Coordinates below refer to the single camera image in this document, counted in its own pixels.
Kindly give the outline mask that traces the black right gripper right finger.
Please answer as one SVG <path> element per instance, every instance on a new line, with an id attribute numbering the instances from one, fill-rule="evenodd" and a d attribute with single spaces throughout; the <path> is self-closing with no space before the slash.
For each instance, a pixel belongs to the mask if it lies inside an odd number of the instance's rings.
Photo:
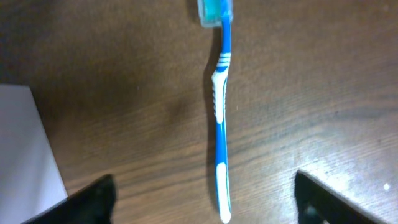
<path id="1" fill-rule="evenodd" d="M 384 223 L 302 170 L 295 175 L 294 195 L 299 224 Z"/>

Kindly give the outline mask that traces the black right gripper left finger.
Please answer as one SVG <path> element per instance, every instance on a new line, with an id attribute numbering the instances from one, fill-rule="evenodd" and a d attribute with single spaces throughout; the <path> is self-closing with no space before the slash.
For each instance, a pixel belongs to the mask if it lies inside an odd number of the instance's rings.
<path id="1" fill-rule="evenodd" d="M 116 183 L 106 174 L 23 224 L 112 224 Z"/>

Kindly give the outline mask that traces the blue white toothbrush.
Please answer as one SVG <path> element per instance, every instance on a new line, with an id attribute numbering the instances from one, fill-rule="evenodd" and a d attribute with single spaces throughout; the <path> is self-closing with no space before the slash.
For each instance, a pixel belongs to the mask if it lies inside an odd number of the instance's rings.
<path id="1" fill-rule="evenodd" d="M 215 185 L 218 211 L 222 223 L 231 220 L 229 194 L 228 141 L 226 132 L 226 89 L 231 65 L 231 23 L 233 21 L 232 0 L 198 0 L 200 23 L 206 28 L 221 29 L 221 52 L 215 71 L 211 76 L 213 109 L 215 116 Z"/>

